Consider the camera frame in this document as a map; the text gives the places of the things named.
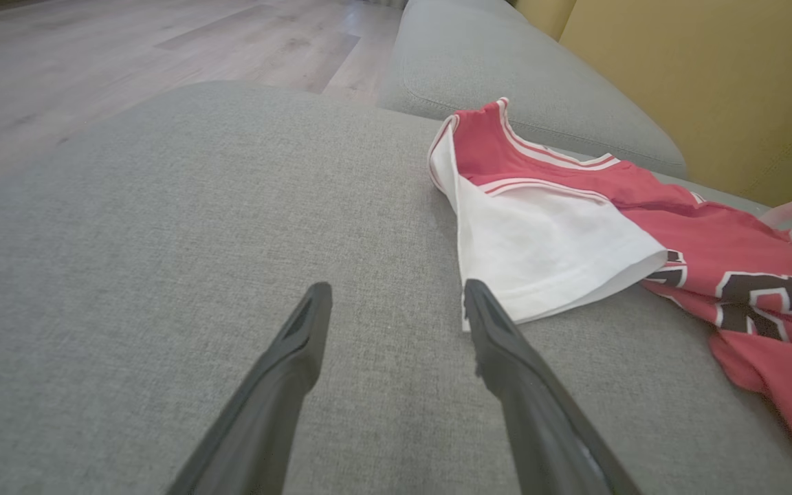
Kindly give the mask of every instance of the basketball jersey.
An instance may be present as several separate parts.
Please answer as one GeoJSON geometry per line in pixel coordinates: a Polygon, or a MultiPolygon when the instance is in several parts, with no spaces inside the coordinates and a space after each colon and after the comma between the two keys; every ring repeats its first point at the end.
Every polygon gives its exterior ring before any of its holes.
{"type": "Polygon", "coordinates": [[[714,357],[776,404],[792,430],[792,204],[761,219],[604,155],[580,161],[525,141],[506,98],[459,111],[430,149],[458,216],[461,278],[486,282],[516,322],[650,291],[720,330],[714,357]]]}

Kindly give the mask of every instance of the red jersey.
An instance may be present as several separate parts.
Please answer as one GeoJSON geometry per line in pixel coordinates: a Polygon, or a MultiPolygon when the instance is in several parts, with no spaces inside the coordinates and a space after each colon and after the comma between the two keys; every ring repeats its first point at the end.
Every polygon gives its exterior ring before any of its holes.
{"type": "Polygon", "coordinates": [[[668,252],[641,284],[731,330],[712,336],[714,356],[736,385],[769,397],[792,430],[791,235],[611,155],[581,162],[524,141],[507,105],[501,98],[450,118],[459,175],[488,195],[540,182],[605,197],[668,252]]]}

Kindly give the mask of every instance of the white fabric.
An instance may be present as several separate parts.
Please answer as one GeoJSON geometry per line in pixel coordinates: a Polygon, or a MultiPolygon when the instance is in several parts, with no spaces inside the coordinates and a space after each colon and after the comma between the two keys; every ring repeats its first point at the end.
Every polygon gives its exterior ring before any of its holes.
{"type": "Polygon", "coordinates": [[[666,262],[666,249],[603,195],[538,179],[486,194],[458,173],[458,122],[456,116],[444,122],[430,172],[458,219],[462,284],[485,282],[512,320],[602,300],[666,262]]]}

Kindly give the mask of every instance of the laminate floor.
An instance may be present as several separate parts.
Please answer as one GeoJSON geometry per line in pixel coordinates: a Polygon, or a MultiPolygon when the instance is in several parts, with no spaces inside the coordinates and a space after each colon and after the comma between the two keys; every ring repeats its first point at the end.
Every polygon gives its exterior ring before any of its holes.
{"type": "Polygon", "coordinates": [[[0,11],[0,178],[195,82],[374,103],[402,10],[360,0],[47,0],[0,11]]]}

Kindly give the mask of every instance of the sofa cushion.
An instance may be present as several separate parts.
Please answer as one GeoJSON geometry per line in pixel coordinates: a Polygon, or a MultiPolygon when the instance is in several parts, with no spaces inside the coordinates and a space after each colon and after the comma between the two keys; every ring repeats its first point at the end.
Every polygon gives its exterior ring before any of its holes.
{"type": "Polygon", "coordinates": [[[506,96],[522,138],[685,176],[680,152],[644,111],[524,19],[474,6],[482,3],[508,7],[503,0],[414,0],[402,16],[378,106],[443,120],[506,96]]]}
{"type": "Polygon", "coordinates": [[[408,0],[405,6],[405,12],[408,12],[420,3],[452,3],[454,6],[482,10],[482,12],[487,12],[500,19],[527,22],[525,16],[521,15],[518,10],[515,10],[512,5],[509,5],[506,0],[499,0],[496,2],[492,2],[491,0],[408,0]]]}
{"type": "MultiPolygon", "coordinates": [[[[160,493],[312,282],[286,493],[516,493],[460,331],[439,122],[242,82],[172,91],[0,184],[0,493],[160,493]]],[[[645,493],[792,493],[704,324],[632,286],[521,326],[645,493]]]]}

